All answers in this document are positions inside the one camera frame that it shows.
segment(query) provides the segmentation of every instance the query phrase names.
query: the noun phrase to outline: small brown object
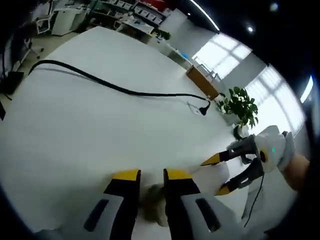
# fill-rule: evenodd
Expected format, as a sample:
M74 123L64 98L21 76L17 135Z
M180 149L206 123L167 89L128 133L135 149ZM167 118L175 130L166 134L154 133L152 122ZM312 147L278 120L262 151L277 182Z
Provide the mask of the small brown object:
M144 219L151 223L158 223L161 227L168 227L166 216L166 200L163 184L152 185L141 201Z

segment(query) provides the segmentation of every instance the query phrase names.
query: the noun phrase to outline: wall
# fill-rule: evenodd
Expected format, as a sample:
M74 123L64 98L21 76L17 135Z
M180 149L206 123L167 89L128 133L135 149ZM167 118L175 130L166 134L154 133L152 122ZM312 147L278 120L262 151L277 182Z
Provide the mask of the wall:
M265 67L267 67L267 65L260 58L250 53L238 66L225 76L223 83L226 89L235 86L245 88Z
M194 25L178 9L171 12L159 28L169 32L171 34L168 41L170 45L186 54L190 59L215 35L213 31Z
M169 43L191 59L215 34L186 19L179 30L172 35Z
M184 23L185 20L187 20L187 16L176 8L161 23L159 29L165 32L169 32L171 35L174 35L178 32L180 26Z

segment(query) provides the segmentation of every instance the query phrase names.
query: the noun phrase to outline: white tabletop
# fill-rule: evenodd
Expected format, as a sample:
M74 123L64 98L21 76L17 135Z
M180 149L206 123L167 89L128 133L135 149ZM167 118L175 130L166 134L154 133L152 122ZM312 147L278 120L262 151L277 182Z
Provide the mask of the white tabletop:
M151 35L151 32L152 30L154 29L154 27L148 25L148 24L137 24L135 23L136 20L129 20L129 21L125 21L124 23L126 25L129 25L135 29L138 29L139 31L141 32L144 32L145 34L149 35L149 36L152 36Z
M131 90L203 96L186 71L156 49L102 27L74 37L47 59ZM186 101L206 105L189 97L133 97L41 65L0 122L2 187L25 223L39 231L60 226L81 195L103 191L112 173L139 168L146 186L163 182L164 168L195 168L234 138L214 106L199 116ZM242 168L237 159L228 167L232 175ZM247 196L244 188L221 201L239 220ZM170 239L168 228L138 223L132 239Z
M53 11L54 12L59 12L59 11L72 11L75 13L82 13L83 11L89 12L88 7L83 7L80 4L75 4L75 5L70 5L70 6L64 6L64 7L56 7Z

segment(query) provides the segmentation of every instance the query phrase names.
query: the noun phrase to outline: window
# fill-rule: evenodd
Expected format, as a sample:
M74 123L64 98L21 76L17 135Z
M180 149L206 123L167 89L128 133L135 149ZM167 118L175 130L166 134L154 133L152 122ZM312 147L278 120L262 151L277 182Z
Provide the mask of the window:
M259 134L270 125L277 125L281 133L299 131L304 113L291 88L272 66L265 68L245 89L258 106L259 123L250 130L251 134Z
M250 53L251 49L222 33L215 35L194 56L198 64L218 73L223 79Z

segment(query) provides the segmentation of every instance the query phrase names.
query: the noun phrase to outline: black wire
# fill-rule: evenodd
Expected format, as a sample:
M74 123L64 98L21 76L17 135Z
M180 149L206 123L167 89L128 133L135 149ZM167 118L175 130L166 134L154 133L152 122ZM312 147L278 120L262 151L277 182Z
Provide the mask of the black wire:
M197 98L197 99L201 99L201 100L204 100L204 101L207 101L209 104L207 107L205 107L206 109L209 108L210 106L210 101L202 96L197 96L197 95L194 95L194 94L189 94L189 93L148 93L148 92L138 92L138 91L132 91L132 90L129 90L129 89L126 89L126 88L123 88L123 87L120 87L120 86L117 86L117 85L114 85L108 81L105 81L105 80L102 80L101 78L98 78L96 76L93 76L85 71L82 71L74 66L71 66L69 64L66 64L64 62L61 62L61 61L56 61L56 60L40 60L38 61L36 64L34 64L30 71L29 71L29 74L39 65L41 64L54 64L54 65L58 65L58 66L61 66L63 68L66 68L66 69L69 69L73 72L76 72L80 75L83 75L85 76L86 78L89 78L89 79L92 79L94 80L95 82L101 84L101 85L104 85L108 88L111 88L111 89L114 89L116 91L119 91L121 93L124 93L124 94L128 94L128 95L132 95L132 96L140 96L140 97L178 97L178 96L185 96L185 97L193 97L193 98Z
M54 1L50 0L49 1L49 9L48 9L48 15L50 15L52 13L52 7L53 7Z
M6 52L6 45L4 46L3 53L2 53L2 77L5 79L6 76L6 66L5 66L5 52Z
M5 94L6 98L9 99L10 101L12 101L12 98L9 97L7 94Z
M245 225L244 225L244 228L247 226L247 224L248 224L248 222L249 222L249 220L250 220L251 213L252 213L252 210L254 209L254 205L255 205L256 200L257 200L257 198L258 198L258 196L259 196L259 193L260 193L260 191L261 191L262 183L264 182L264 178L265 178L265 175L263 174L263 175L262 175L262 179L261 179L261 184L260 184L259 190L258 190L258 192L257 192L257 194L256 194L256 196L255 196L255 199L253 200L253 203L252 203L252 206L251 206L251 209L250 209L250 212L249 212L249 217L248 217L248 220L246 221L246 223L245 223Z

